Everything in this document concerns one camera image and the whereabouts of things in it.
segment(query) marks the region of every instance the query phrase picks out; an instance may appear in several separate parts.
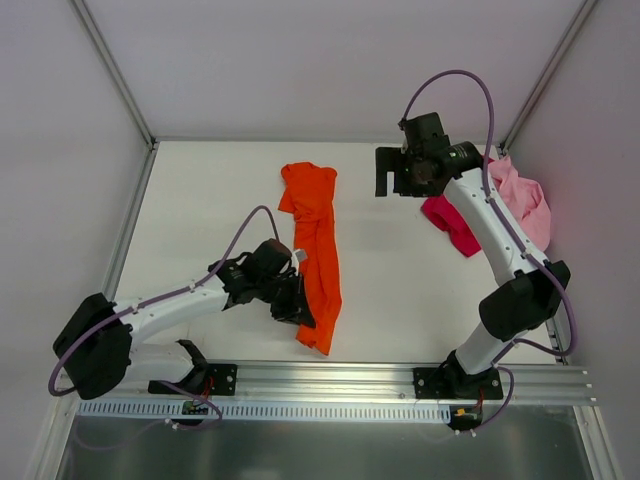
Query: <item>pink cloth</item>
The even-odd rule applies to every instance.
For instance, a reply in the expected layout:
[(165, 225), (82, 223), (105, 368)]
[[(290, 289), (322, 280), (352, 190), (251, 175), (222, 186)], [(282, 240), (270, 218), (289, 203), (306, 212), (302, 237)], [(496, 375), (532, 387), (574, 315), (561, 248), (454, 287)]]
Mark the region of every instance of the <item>pink cloth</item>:
[(500, 197), (524, 233), (536, 247), (545, 251), (551, 241), (551, 211), (540, 184), (520, 177), (511, 157), (491, 162), (489, 173)]

